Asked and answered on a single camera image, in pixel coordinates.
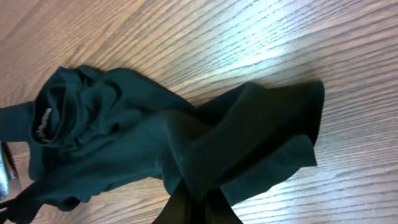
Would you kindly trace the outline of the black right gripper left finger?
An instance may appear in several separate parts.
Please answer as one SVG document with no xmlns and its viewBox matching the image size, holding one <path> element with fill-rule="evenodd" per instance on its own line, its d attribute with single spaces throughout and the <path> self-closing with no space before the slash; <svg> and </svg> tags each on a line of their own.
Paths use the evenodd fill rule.
<svg viewBox="0 0 398 224">
<path fill-rule="evenodd" d="M 189 224 L 191 208 L 190 193 L 185 182 L 181 180 L 152 224 Z"/>
</svg>

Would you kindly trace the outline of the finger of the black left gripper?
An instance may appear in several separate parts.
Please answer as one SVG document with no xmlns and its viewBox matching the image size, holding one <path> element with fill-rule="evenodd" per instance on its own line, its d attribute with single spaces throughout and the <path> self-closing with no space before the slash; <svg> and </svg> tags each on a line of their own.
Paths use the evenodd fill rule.
<svg viewBox="0 0 398 224">
<path fill-rule="evenodd" d="M 6 220 L 13 221 L 18 217 L 15 205 L 14 199 L 1 203 L 1 224 L 5 224 Z"/>
</svg>

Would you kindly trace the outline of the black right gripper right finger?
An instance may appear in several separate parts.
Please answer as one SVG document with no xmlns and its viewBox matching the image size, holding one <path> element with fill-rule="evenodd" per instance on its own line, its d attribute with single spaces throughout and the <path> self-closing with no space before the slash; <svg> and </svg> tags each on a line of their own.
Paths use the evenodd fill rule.
<svg viewBox="0 0 398 224">
<path fill-rule="evenodd" d="M 211 224 L 243 224 L 220 189 L 211 193 Z"/>
</svg>

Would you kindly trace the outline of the black t-shirt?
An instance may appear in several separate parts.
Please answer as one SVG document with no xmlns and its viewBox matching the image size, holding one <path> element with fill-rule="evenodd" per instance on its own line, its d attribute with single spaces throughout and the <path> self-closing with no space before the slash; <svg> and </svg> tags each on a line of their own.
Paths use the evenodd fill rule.
<svg viewBox="0 0 398 224">
<path fill-rule="evenodd" d="M 32 183 L 11 222 L 152 177 L 170 196 L 184 181 L 190 223 L 211 223 L 212 191 L 232 207 L 316 165 L 324 99 L 320 80 L 247 82 L 193 106 L 131 70 L 61 67 L 35 100 L 1 109 L 1 141 L 30 148 Z"/>
</svg>

